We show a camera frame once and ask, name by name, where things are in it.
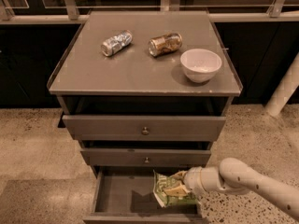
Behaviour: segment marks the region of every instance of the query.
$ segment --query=white robotic arm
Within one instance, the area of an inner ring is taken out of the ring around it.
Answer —
[[[225,159],[219,168],[194,167],[184,174],[183,182],[197,197],[209,191],[236,195],[254,191],[299,221],[299,190],[261,175],[237,159]]]

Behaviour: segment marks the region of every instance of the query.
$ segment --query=silver can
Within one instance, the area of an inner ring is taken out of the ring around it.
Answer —
[[[182,42],[182,37],[178,33],[171,33],[152,38],[149,41],[149,54],[156,57],[174,52],[181,47]]]
[[[122,31],[118,35],[114,35],[102,43],[101,50],[106,56],[112,56],[124,47],[128,46],[133,39],[129,30]]]

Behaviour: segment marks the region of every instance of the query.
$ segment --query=floor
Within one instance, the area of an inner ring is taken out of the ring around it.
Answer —
[[[0,109],[0,223],[83,223],[96,179],[67,129],[61,109]],[[299,105],[275,118],[262,105],[232,105],[208,166],[235,157],[299,188]],[[257,194],[209,193],[203,223],[296,223]]]

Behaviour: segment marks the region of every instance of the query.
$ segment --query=bowl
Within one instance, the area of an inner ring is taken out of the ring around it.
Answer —
[[[189,49],[181,55],[180,63],[184,74],[196,83],[212,79],[222,66],[219,55],[208,49]]]

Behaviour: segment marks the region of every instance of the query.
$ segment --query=drawer knob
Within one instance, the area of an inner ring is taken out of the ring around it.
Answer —
[[[148,129],[148,127],[143,127],[141,133],[143,135],[149,135],[150,134],[150,130]]]
[[[146,157],[146,158],[144,159],[144,163],[149,164],[149,163],[150,163],[150,159],[149,159],[148,157]]]

